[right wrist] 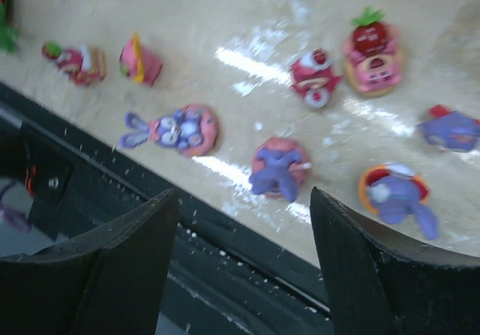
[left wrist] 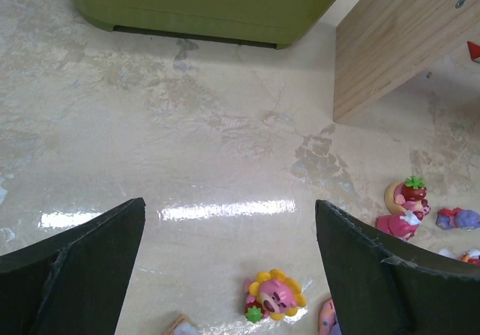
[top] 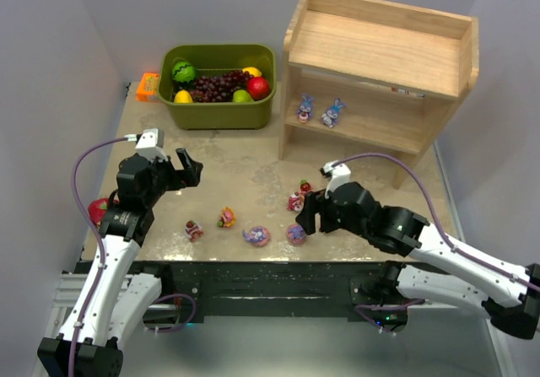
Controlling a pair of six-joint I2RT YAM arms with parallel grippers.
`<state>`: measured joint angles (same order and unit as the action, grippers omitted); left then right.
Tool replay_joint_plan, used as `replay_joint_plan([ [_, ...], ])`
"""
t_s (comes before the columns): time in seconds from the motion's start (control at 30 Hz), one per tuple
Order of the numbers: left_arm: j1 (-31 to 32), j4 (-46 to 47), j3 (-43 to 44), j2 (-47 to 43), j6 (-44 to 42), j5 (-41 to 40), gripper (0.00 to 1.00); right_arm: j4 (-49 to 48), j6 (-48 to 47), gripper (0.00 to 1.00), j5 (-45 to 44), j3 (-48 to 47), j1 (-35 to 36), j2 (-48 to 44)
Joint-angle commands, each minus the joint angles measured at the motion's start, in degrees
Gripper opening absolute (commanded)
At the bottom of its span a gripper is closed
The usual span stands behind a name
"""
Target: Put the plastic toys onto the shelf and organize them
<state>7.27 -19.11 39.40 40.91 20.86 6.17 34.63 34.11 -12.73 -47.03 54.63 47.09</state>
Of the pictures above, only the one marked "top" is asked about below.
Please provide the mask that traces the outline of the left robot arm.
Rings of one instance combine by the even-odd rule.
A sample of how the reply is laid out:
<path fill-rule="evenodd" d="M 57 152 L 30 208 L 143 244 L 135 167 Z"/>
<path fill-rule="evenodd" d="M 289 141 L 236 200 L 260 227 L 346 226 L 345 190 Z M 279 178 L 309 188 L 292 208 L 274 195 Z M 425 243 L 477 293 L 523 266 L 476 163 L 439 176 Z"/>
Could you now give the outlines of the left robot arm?
<path fill-rule="evenodd" d="M 78 299 L 55 337 L 45 337 L 38 358 L 50 376 L 118 376 L 123 349 L 162 294 L 164 277 L 128 274 L 167 191 L 196 187 L 203 164 L 178 148 L 177 170 L 160 147 L 138 148 L 116 175 L 116 192 L 100 222 L 95 257 Z"/>

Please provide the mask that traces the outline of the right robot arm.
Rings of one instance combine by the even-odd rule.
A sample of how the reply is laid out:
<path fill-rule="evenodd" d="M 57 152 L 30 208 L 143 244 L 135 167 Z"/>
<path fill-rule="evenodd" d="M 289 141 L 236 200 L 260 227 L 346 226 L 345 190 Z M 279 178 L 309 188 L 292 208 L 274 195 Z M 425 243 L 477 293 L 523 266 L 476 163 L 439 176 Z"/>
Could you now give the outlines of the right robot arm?
<path fill-rule="evenodd" d="M 439 230 L 404 207 L 383 206 L 357 182 L 335 191 L 311 191 L 296 222 L 306 234 L 346 230 L 391 255 L 439 270 L 392 272 L 384 286 L 404 298 L 468 307 L 505 334 L 531 340 L 539 327 L 539 265 L 502 261 Z"/>

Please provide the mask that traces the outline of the purple bunny strawberry cake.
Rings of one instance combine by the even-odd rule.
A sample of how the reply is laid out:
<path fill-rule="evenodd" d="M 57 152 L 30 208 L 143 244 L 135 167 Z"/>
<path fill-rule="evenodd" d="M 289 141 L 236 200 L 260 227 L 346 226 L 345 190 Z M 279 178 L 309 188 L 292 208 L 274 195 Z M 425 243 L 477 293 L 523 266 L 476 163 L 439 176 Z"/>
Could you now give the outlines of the purple bunny strawberry cake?
<path fill-rule="evenodd" d="M 302 94 L 300 105 L 296 111 L 299 123 L 305 124 L 313 117 L 314 98 L 308 94 Z"/>

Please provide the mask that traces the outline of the purple bunny pink donut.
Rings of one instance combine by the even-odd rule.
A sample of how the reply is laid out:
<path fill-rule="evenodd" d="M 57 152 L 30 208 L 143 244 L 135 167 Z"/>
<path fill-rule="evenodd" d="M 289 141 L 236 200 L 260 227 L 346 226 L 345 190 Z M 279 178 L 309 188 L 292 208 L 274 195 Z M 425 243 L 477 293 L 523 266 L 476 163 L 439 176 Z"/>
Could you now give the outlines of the purple bunny pink donut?
<path fill-rule="evenodd" d="M 291 224 L 286 230 L 287 240 L 291 245 L 303 245 L 306 242 L 307 234 L 298 224 Z"/>
<path fill-rule="evenodd" d="M 267 228 L 254 226 L 248 231 L 242 230 L 244 241 L 255 246 L 264 247 L 270 241 L 270 233 Z"/>

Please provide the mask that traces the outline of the purple bunny with bottle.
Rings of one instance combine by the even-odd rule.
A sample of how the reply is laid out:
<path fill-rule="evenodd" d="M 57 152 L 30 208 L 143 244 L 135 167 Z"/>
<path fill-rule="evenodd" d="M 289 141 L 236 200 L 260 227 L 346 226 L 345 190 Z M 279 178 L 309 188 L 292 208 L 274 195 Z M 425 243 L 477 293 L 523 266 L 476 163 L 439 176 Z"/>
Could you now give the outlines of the purple bunny with bottle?
<path fill-rule="evenodd" d="M 335 127 L 338 123 L 340 113 L 345 107 L 346 105 L 341 99 L 336 98 L 332 105 L 321 115 L 321 122 L 328 128 Z"/>

